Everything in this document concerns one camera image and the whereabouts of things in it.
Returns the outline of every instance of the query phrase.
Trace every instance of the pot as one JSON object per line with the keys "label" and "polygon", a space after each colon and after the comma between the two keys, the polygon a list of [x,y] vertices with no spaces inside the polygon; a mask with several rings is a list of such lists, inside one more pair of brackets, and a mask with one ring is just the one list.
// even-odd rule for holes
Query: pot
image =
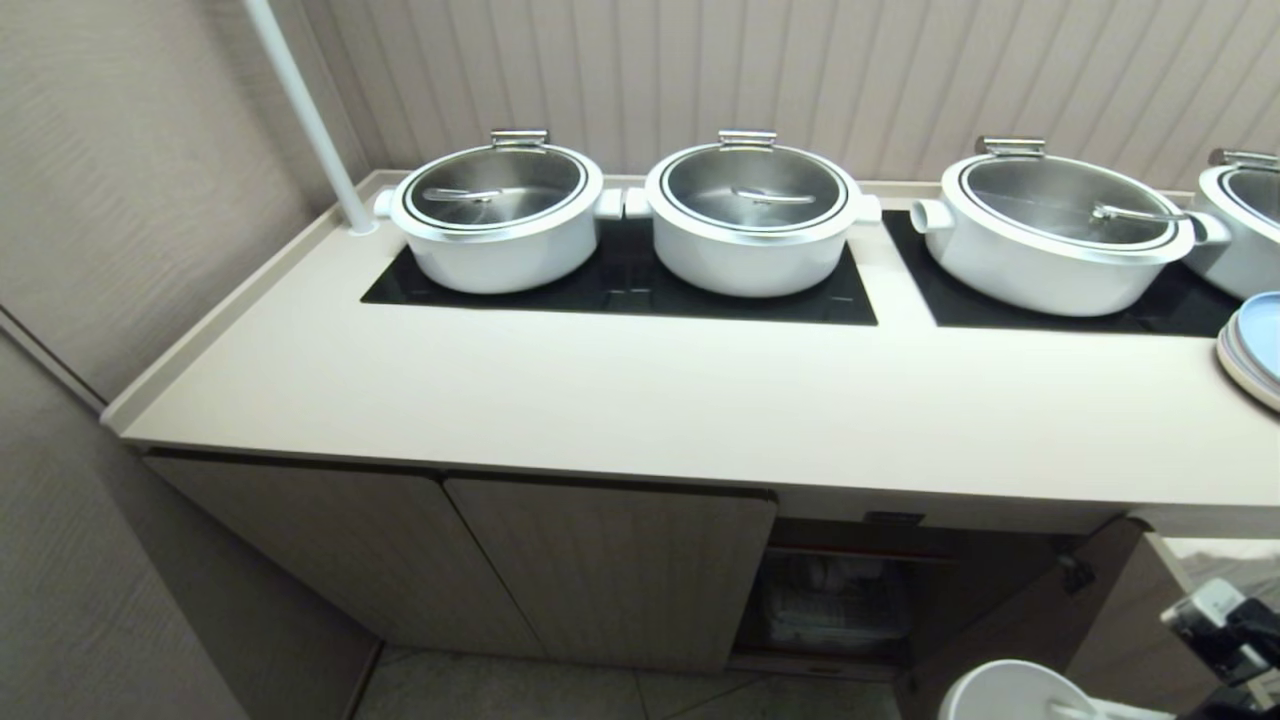
{"label": "pot", "polygon": [[375,214],[404,231],[426,277],[452,290],[518,292],[567,275],[595,251],[596,206],[621,214],[617,199],[600,202],[600,168],[548,145],[547,131],[490,138],[383,191]]}
{"label": "pot", "polygon": [[1192,208],[1216,217],[1229,245],[1197,247],[1183,260],[1202,278],[1245,300],[1280,290],[1280,158],[1215,150]]}
{"label": "pot", "polygon": [[[836,269],[855,223],[879,223],[876,197],[835,163],[763,131],[676,152],[645,178],[654,250],[672,273],[739,297],[800,292]],[[631,208],[627,217],[636,217]]]}
{"label": "pot", "polygon": [[1124,310],[1197,243],[1225,243],[1212,215],[1184,213],[1146,184],[1044,154],[1039,138],[979,137],[979,155],[942,174],[942,197],[911,224],[969,287],[1069,316]]}

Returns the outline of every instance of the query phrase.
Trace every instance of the stainless steel handle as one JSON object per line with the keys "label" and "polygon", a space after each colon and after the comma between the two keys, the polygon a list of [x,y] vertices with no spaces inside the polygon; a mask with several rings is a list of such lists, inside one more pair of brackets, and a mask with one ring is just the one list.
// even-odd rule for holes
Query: stainless steel handle
{"label": "stainless steel handle", "polygon": [[489,142],[494,147],[547,145],[550,142],[550,133],[545,129],[495,129],[489,132]]}
{"label": "stainless steel handle", "polygon": [[1210,165],[1239,165],[1258,170],[1280,170],[1280,156],[1251,150],[1228,150],[1219,147],[1208,154]]}
{"label": "stainless steel handle", "polygon": [[1190,217],[1185,213],[1146,213],[1143,210],[1129,210],[1126,208],[1116,208],[1115,205],[1103,205],[1102,202],[1093,206],[1093,213],[1089,214],[1089,218],[1097,223],[1115,218],[1144,220],[1148,223],[1176,223],[1190,219]]}
{"label": "stainless steel handle", "polygon": [[778,141],[778,133],[771,129],[722,129],[719,137],[721,145],[726,146],[768,149]]}
{"label": "stainless steel handle", "polygon": [[995,135],[978,136],[974,151],[979,155],[1019,155],[1024,158],[1043,158],[1043,137],[1001,137]]}
{"label": "stainless steel handle", "polygon": [[422,191],[422,199],[431,202],[488,202],[506,192],[504,190],[453,190],[449,187],[429,187]]}
{"label": "stainless steel handle", "polygon": [[750,200],[753,202],[762,202],[765,205],[808,205],[818,200],[813,195],[777,195],[773,192],[765,192],[763,190],[755,190],[754,187],[733,186],[728,190],[730,192],[744,200]]}

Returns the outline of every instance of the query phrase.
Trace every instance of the black glass cooktop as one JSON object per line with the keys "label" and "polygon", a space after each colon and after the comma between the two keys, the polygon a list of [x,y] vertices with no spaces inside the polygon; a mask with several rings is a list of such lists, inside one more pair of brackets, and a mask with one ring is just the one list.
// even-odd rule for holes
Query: black glass cooktop
{"label": "black glass cooktop", "polygon": [[993,300],[952,278],[924,247],[910,214],[886,211],[884,227],[906,261],[933,319],[943,327],[1012,328],[1217,337],[1240,301],[1171,263],[1129,309],[1102,318],[1061,318]]}
{"label": "black glass cooktop", "polygon": [[550,284],[509,295],[468,295],[442,287],[422,274],[406,246],[361,302],[876,324],[847,246],[836,270],[817,286],[785,297],[744,299],[707,292],[673,275],[654,255],[650,220],[609,220],[599,228],[599,249],[581,268]]}

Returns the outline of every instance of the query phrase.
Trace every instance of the pot lid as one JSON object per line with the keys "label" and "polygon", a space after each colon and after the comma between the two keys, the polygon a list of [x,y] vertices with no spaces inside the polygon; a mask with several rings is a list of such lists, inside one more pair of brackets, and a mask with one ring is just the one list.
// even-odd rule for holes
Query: pot lid
{"label": "pot lid", "polygon": [[718,146],[672,163],[663,193],[717,225],[778,232],[820,223],[846,202],[845,183],[806,152],[774,146],[776,133],[721,131]]}
{"label": "pot lid", "polygon": [[1235,165],[1224,174],[1222,190],[1258,218],[1280,225],[1280,158],[1242,150],[1215,150],[1215,165]]}
{"label": "pot lid", "polygon": [[477,147],[428,165],[404,192],[416,219],[489,231],[550,213],[586,183],[582,165],[547,146],[547,131],[494,131]]}
{"label": "pot lid", "polygon": [[1097,165],[1043,154],[1029,138],[979,138],[988,154],[960,176],[989,213],[1053,240],[1105,250],[1149,250],[1185,219],[1146,186]]}

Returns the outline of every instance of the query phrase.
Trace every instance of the countertop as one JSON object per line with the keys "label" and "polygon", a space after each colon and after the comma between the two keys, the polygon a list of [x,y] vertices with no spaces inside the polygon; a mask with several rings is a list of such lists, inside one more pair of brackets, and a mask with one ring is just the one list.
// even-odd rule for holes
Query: countertop
{"label": "countertop", "polygon": [[1280,424],[1211,340],[936,327],[879,227],[849,238],[877,327],[361,304],[403,243],[330,210],[104,421],[145,446],[1280,520]]}

